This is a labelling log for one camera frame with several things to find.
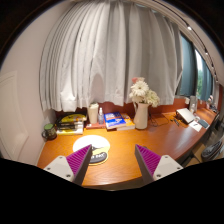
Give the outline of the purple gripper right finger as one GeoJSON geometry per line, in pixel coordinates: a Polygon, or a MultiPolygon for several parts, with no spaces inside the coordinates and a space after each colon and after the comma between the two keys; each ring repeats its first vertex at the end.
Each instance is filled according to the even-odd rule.
{"type": "Polygon", "coordinates": [[[169,155],[159,156],[144,146],[135,145],[137,159],[145,184],[152,183],[182,169],[169,155]]]}

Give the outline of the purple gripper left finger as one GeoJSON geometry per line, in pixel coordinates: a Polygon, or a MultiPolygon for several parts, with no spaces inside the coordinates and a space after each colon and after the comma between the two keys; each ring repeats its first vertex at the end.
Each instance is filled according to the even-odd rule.
{"type": "Polygon", "coordinates": [[[92,156],[91,145],[85,146],[69,156],[58,156],[44,170],[65,180],[82,185],[92,156]]]}

